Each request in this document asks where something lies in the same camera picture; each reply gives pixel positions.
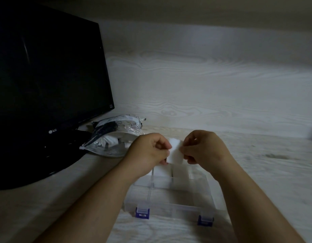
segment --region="monitor stand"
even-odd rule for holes
[[[67,130],[28,148],[0,153],[0,190],[21,187],[51,176],[87,153],[79,147],[91,133]]]

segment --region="wooden desk surface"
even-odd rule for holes
[[[146,133],[184,139],[187,129],[144,127]],[[312,242],[312,141],[219,132],[240,165],[307,242]],[[30,243],[119,159],[86,154],[39,182],[0,191],[0,243]],[[226,213],[213,228],[165,217],[133,218],[121,211],[108,242],[235,242]]]

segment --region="hand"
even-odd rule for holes
[[[227,166],[236,163],[225,143],[214,132],[205,130],[192,131],[180,151],[189,164],[199,164],[216,180]]]
[[[168,165],[165,159],[170,155],[172,145],[158,133],[140,135],[129,147],[121,161],[126,165],[127,174],[135,181],[148,174],[155,165]]]

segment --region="plastic bag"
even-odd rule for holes
[[[92,136],[80,149],[105,157],[123,157],[130,143],[139,135],[144,134],[141,128],[142,121],[145,120],[145,118],[141,119],[137,116],[119,115],[92,122],[94,127]]]

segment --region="person's left arm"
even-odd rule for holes
[[[165,159],[172,146],[161,134],[139,136],[123,160],[97,181],[34,243],[106,242],[132,183]]]

